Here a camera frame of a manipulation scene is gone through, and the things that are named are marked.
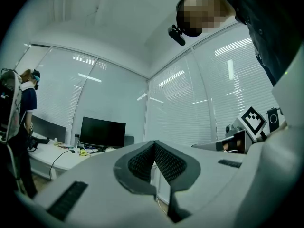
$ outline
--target brown hair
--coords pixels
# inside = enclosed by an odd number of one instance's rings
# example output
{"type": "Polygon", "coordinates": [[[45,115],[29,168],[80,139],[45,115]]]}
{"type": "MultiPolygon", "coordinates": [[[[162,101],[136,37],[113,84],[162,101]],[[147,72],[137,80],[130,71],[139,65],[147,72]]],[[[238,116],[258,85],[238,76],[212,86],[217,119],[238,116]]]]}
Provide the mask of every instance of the brown hair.
{"type": "Polygon", "coordinates": [[[22,82],[25,83],[27,81],[32,81],[34,79],[32,72],[30,69],[23,72],[23,74],[20,75],[22,82]]]}

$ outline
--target computer monitor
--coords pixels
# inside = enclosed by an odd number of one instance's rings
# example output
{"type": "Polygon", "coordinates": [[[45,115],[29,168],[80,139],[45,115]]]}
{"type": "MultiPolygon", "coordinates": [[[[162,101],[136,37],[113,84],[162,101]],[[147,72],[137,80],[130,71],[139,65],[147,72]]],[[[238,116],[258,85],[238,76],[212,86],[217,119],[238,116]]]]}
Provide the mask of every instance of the computer monitor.
{"type": "Polygon", "coordinates": [[[124,131],[124,123],[84,117],[81,126],[80,143],[123,147],[124,131]]]}

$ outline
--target white table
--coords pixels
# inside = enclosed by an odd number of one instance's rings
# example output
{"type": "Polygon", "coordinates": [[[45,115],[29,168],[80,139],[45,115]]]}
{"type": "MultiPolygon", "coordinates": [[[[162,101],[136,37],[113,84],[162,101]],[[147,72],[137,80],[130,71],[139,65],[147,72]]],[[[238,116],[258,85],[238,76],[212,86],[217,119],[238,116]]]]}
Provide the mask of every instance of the white table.
{"type": "MultiPolygon", "coordinates": [[[[38,135],[40,139],[46,139],[45,137],[38,135]]],[[[102,152],[96,154],[88,154],[87,156],[79,155],[79,149],[71,149],[75,153],[67,152],[63,154],[56,162],[54,163],[51,170],[51,178],[55,179],[60,174],[66,172],[67,170],[73,168],[80,162],[90,158],[94,155],[101,154],[102,152]]],[[[56,158],[59,157],[62,153],[68,151],[54,145],[54,140],[50,140],[48,144],[38,144],[38,148],[34,152],[30,152],[30,164],[31,170],[33,173],[49,179],[49,169],[56,158]]]]}

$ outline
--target headset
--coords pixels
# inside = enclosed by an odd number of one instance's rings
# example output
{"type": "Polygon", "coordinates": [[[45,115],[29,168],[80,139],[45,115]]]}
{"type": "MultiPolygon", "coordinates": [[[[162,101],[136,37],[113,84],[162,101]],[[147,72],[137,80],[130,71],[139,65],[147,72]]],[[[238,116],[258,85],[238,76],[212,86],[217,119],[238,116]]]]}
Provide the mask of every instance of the headset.
{"type": "Polygon", "coordinates": [[[195,28],[191,28],[187,26],[187,23],[185,23],[184,16],[181,16],[181,13],[179,13],[179,9],[183,7],[184,0],[179,0],[179,2],[176,5],[176,23],[177,26],[172,25],[168,28],[168,34],[169,36],[174,39],[178,44],[181,46],[184,46],[186,44],[185,39],[183,38],[182,34],[185,34],[189,37],[197,37],[201,34],[201,31],[198,32],[195,28]]]}

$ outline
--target person wearing headset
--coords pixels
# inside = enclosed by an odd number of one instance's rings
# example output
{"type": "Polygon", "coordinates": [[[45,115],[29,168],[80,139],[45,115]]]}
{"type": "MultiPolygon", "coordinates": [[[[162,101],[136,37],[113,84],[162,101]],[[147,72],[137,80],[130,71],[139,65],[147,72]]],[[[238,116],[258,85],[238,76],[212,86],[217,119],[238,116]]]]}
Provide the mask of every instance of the person wearing headset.
{"type": "MultiPolygon", "coordinates": [[[[304,41],[301,0],[180,0],[169,35],[181,46],[182,34],[197,37],[229,17],[249,29],[256,58],[273,86],[286,72],[304,41]]],[[[286,122],[273,133],[286,128],[286,122]]]]}
{"type": "Polygon", "coordinates": [[[20,104],[20,128],[18,134],[11,138],[9,145],[11,146],[15,157],[19,159],[20,177],[22,179],[25,190],[30,198],[36,193],[36,187],[32,178],[31,167],[29,162],[29,153],[27,152],[26,141],[31,132],[31,122],[33,111],[37,109],[38,82],[40,81],[40,73],[37,70],[26,70],[20,75],[22,84],[22,96],[20,104]]]}

